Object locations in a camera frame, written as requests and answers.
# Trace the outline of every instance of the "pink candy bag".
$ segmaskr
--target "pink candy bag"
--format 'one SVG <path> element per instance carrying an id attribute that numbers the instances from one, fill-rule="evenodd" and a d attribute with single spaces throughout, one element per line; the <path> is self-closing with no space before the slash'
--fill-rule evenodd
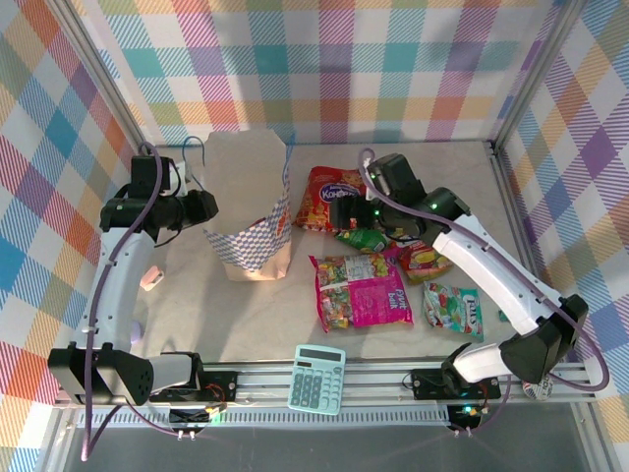
<path id="1" fill-rule="evenodd" d="M 402 279 L 386 253 L 316 259 L 316 309 L 331 328 L 413 323 Z"/>

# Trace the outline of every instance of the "small pink object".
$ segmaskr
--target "small pink object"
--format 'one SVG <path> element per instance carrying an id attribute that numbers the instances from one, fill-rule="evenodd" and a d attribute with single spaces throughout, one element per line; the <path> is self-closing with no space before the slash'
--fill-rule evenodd
<path id="1" fill-rule="evenodd" d="M 161 282 L 162 278 L 164 278 L 164 272 L 157 265 L 154 265 L 146 271 L 140 280 L 140 287 L 146 291 L 152 290 L 155 285 Z"/>

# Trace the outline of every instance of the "colorful packaging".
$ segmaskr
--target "colorful packaging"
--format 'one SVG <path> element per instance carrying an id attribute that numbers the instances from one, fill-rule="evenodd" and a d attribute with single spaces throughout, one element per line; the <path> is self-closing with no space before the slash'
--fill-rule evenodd
<path id="1" fill-rule="evenodd" d="M 379 253 L 386 248 L 386 238 L 377 229 L 352 229 L 339 231 L 336 239 L 349 244 L 365 254 Z"/>
<path id="2" fill-rule="evenodd" d="M 432 280 L 448 272 L 453 266 L 449 259 L 422 241 L 402 248 L 399 261 L 410 283 Z"/>
<path id="3" fill-rule="evenodd" d="M 385 254 L 316 259 L 316 309 L 331 328 L 413 323 L 402 279 Z"/>
<path id="4" fill-rule="evenodd" d="M 483 315 L 478 290 L 425 283 L 424 313 L 433 326 L 466 332 L 483 339 Z"/>
<path id="5" fill-rule="evenodd" d="M 363 179 L 358 170 L 313 167 L 295 224 L 315 231 L 338 231 L 330 223 L 330 203 L 340 197 L 364 195 Z"/>

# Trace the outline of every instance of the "calculator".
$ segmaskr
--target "calculator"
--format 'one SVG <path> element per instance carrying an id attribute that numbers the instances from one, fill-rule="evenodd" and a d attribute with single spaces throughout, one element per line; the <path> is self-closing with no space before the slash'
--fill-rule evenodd
<path id="1" fill-rule="evenodd" d="M 309 344 L 297 346 L 288 407 L 321 415 L 338 415 L 344 372 L 345 351 Z"/>

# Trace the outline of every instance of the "cable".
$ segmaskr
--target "cable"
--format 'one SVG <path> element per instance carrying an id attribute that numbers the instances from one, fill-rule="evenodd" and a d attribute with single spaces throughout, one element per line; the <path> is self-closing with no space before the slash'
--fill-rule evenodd
<path id="1" fill-rule="evenodd" d="M 495 411 L 491 414 L 489 419 L 487 421 L 483 422 L 482 424 L 479 424 L 474 429 L 475 433 L 485 429 L 488 425 L 490 425 L 491 423 L 495 422 L 495 420 L 496 420 L 496 418 L 498 416 L 500 416 L 500 413 L 502 413 L 502 410 L 504 409 L 504 405 L 506 405 L 507 401 L 509 400 L 509 395 L 511 394 L 511 385 L 512 385 L 511 376 L 507 376 L 507 389 L 504 390 L 504 395 L 502 395 L 502 401 L 500 402 L 498 407 L 495 409 Z"/>
<path id="2" fill-rule="evenodd" d="M 181 175 L 179 175 L 179 169 L 177 168 L 177 165 L 175 164 L 174 161 L 171 160 L 170 161 L 170 165 L 173 167 L 173 170 L 177 174 L 177 189 L 175 190 L 175 192 L 170 194 L 168 197 L 175 197 L 179 193 L 179 191 L 181 190 Z"/>
<path id="3" fill-rule="evenodd" d="M 370 179 L 369 176 L 367 175 L 367 166 L 369 165 L 371 160 L 363 159 L 363 155 L 366 152 L 368 152 L 372 156 L 372 159 L 375 158 L 375 152 L 373 152 L 373 149 L 369 147 L 364 147 L 363 149 L 361 149 L 361 151 L 359 152 L 359 157 L 358 157 L 358 161 L 359 161 L 358 170 L 361 173 L 363 182 L 365 183 L 367 188 L 372 192 L 372 194 L 374 194 L 384 204 L 387 204 L 390 207 L 395 208 L 399 211 L 412 214 L 413 216 L 417 216 L 419 218 L 430 219 L 432 221 L 436 221 L 452 229 L 455 229 L 456 231 L 470 238 L 476 244 L 484 248 L 489 254 L 494 256 L 500 264 L 502 264 L 505 268 L 507 268 L 525 287 L 531 290 L 531 292 L 539 300 L 543 300 L 543 304 L 545 306 L 550 308 L 554 313 L 557 313 L 565 322 L 567 322 L 573 329 L 575 329 L 579 333 L 579 335 L 586 340 L 586 342 L 588 342 L 591 345 L 594 355 L 597 358 L 597 361 L 599 361 L 600 369 L 602 370 L 602 379 L 596 385 L 583 385 L 580 383 L 570 382 L 565 379 L 562 379 L 561 377 L 556 376 L 553 373 L 549 373 L 548 374 L 549 376 L 551 376 L 553 379 L 555 379 L 561 384 L 566 384 L 568 386 L 571 386 L 572 388 L 575 388 L 577 390 L 582 390 L 582 391 L 601 391 L 605 387 L 607 387 L 607 385 L 609 384 L 609 367 L 607 366 L 604 358 L 602 357 L 602 353 L 600 352 L 600 349 L 597 347 L 594 341 L 590 338 L 590 336 L 574 320 L 572 320 L 572 318 L 570 318 L 568 314 L 565 313 L 561 307 L 557 306 L 555 303 L 553 303 L 551 300 L 545 297 L 545 295 L 537 287 L 537 285 L 535 285 L 531 280 L 529 280 L 529 278 L 526 275 L 524 275 L 520 270 L 518 270 L 518 268 L 515 265 L 513 265 L 502 254 L 500 254 L 499 251 L 497 251 L 493 246 L 491 246 L 487 241 L 485 241 L 483 238 L 475 234 L 473 231 L 470 231 L 464 226 L 461 226 L 460 224 L 457 224 L 454 221 L 450 221 L 449 219 L 444 218 L 442 216 L 428 213 L 425 211 L 419 211 L 414 208 L 409 208 L 407 206 L 400 205 L 397 202 L 394 202 L 393 200 L 385 196 L 381 191 L 379 191 L 375 187 L 375 185 L 372 182 L 372 179 Z"/>
<path id="4" fill-rule="evenodd" d="M 408 377 L 412 374 L 412 372 L 409 372 L 406 376 L 404 376 L 404 379 L 402 379 L 402 386 L 408 390 L 412 390 L 413 388 L 411 386 L 406 385 L 406 380 L 408 379 Z"/>
<path id="5" fill-rule="evenodd" d="M 225 390 L 223 390 L 223 388 L 220 385 L 218 385 L 216 383 L 210 383 L 206 388 L 212 390 L 212 392 L 214 393 L 215 396 L 218 396 L 216 391 L 217 390 L 220 391 L 220 400 L 219 401 L 221 401 L 221 402 L 225 401 Z"/>
<path id="6" fill-rule="evenodd" d="M 143 414 L 140 413 L 131 403 L 127 402 L 127 406 L 131 409 L 131 411 L 134 412 L 134 414 L 138 417 L 140 421 L 151 426 L 154 430 L 157 430 L 160 433 L 164 433 L 165 435 L 170 435 L 170 436 L 174 436 L 175 438 L 179 438 L 179 434 L 175 433 L 173 430 L 169 430 L 168 428 L 164 428 L 162 426 L 156 425 L 152 421 L 145 418 Z"/>
<path id="7" fill-rule="evenodd" d="M 159 196 L 159 188 L 161 186 L 161 178 L 162 178 L 163 169 L 161 166 L 161 158 L 159 157 L 159 152 L 157 151 L 155 146 L 147 142 L 143 142 L 140 144 L 140 151 L 142 151 L 143 148 L 146 148 L 149 152 L 151 152 L 153 154 L 153 157 L 155 158 L 155 166 L 157 168 L 157 173 L 155 177 L 155 185 L 153 186 L 153 191 L 150 194 L 150 198 L 148 199 L 148 202 L 146 202 L 146 205 L 144 206 L 141 213 L 134 220 L 134 222 L 131 223 L 131 226 L 127 228 L 127 231 L 125 231 L 122 238 L 120 238 L 116 246 L 114 246 L 114 249 L 111 251 L 109 258 L 107 259 L 107 264 L 103 268 L 103 271 L 100 277 L 98 278 L 98 281 L 96 282 L 96 288 L 94 289 L 93 298 L 91 300 L 91 306 L 89 307 L 89 318 L 87 320 L 86 360 L 85 360 L 85 371 L 84 371 L 85 388 L 86 388 L 86 429 L 83 436 L 83 447 L 81 450 L 81 460 L 83 462 L 89 459 L 89 456 L 91 455 L 91 452 L 93 451 L 96 441 L 100 437 L 100 434 L 96 433 L 96 436 L 94 437 L 94 441 L 92 442 L 90 440 L 91 417 L 92 417 L 92 407 L 93 407 L 92 388 L 91 388 L 91 368 L 92 368 L 92 356 L 93 356 L 93 348 L 94 348 L 94 330 L 95 330 L 94 326 L 96 324 L 98 303 L 100 301 L 100 297 L 102 295 L 102 291 L 105 286 L 105 282 L 107 281 L 107 276 L 109 275 L 111 267 L 113 267 L 116 263 L 116 257 L 118 256 L 118 253 L 120 253 L 120 251 L 122 250 L 123 246 L 129 239 L 129 237 L 132 234 L 134 234 L 136 229 L 138 229 L 138 227 L 143 222 L 144 218 L 146 217 L 146 215 L 148 214 L 148 212 L 154 205 L 155 201 L 157 200 L 157 197 Z M 101 430 L 104 430 L 105 426 L 107 425 L 110 419 L 111 419 L 110 416 L 107 416 L 105 418 L 105 421 L 103 421 L 102 425 L 100 426 L 98 430 L 100 433 L 102 433 Z"/>
<path id="8" fill-rule="evenodd" d="M 412 236 L 407 236 L 406 238 L 398 238 L 397 236 L 391 236 L 386 230 L 384 231 L 384 236 L 389 238 L 391 241 L 395 241 L 396 243 L 412 243 L 414 241 L 420 240 L 420 238 L 414 238 Z"/>
<path id="9" fill-rule="evenodd" d="M 181 145 L 181 156 L 184 159 L 184 162 L 186 162 L 186 168 L 190 169 L 190 176 L 193 178 L 195 182 L 197 182 L 197 185 L 200 187 L 201 190 L 205 190 L 202 183 L 199 181 L 199 179 L 195 175 L 195 172 L 193 171 L 192 166 L 188 164 L 188 160 L 186 159 L 186 146 L 188 145 L 188 142 L 190 140 L 197 140 L 200 143 L 200 160 L 203 163 L 203 167 L 205 167 L 205 144 L 203 143 L 201 138 L 198 138 L 196 136 L 188 136 L 187 138 L 184 139 L 184 143 Z"/>
<path id="10" fill-rule="evenodd" d="M 168 238 L 166 241 L 164 241 L 163 243 L 159 243 L 155 245 L 155 249 L 157 248 L 161 248 L 162 246 L 166 246 L 168 243 L 170 243 L 173 239 L 175 239 L 177 236 L 179 236 L 181 234 L 181 230 L 182 228 L 179 228 L 177 230 L 177 234 L 175 234 L 174 236 L 171 236 L 170 238 Z"/>

